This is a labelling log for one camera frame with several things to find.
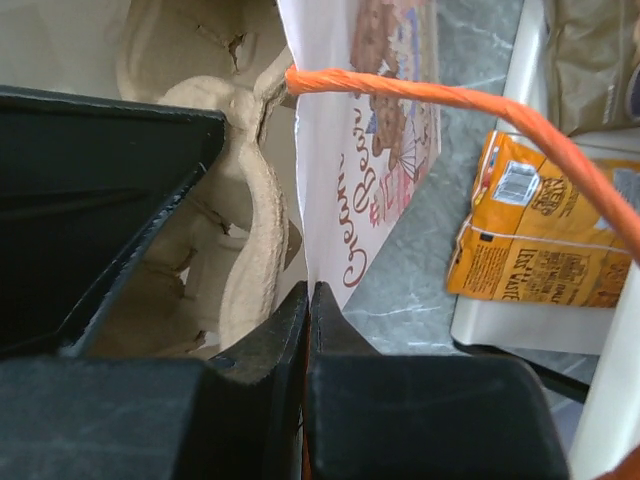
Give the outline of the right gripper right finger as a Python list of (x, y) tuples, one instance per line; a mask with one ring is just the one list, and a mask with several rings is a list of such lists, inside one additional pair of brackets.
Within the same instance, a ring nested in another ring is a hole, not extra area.
[(496, 355), (382, 355), (327, 283), (310, 306), (310, 479), (566, 479), (542, 385)]

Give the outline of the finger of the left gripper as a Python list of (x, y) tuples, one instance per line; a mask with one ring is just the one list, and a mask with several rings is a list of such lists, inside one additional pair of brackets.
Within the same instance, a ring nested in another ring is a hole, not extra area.
[(220, 156), (218, 110), (1, 89), (1, 354), (84, 351)]

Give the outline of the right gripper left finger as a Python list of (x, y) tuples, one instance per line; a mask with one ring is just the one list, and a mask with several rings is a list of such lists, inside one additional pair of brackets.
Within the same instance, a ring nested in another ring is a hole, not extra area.
[(1, 365), (5, 479), (297, 479), (308, 298), (203, 359)]

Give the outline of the brown paper takeout bag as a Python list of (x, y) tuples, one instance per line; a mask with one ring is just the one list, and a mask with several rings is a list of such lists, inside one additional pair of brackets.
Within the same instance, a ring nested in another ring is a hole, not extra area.
[(578, 187), (632, 259), (637, 205), (540, 114), (438, 82), (432, 1), (282, 1), (298, 95), (295, 142), (311, 282), (344, 304), (440, 153), (441, 105), (503, 118)]

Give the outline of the cardboard cup carrier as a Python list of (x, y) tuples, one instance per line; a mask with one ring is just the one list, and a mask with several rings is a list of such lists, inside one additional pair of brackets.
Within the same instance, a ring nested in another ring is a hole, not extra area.
[(97, 357), (207, 358), (275, 310), (301, 246), (278, 167), (292, 138), (271, 115), (292, 66), (273, 1), (134, 1), (116, 63), (129, 101), (215, 110), (219, 157), (134, 268), (89, 352)]

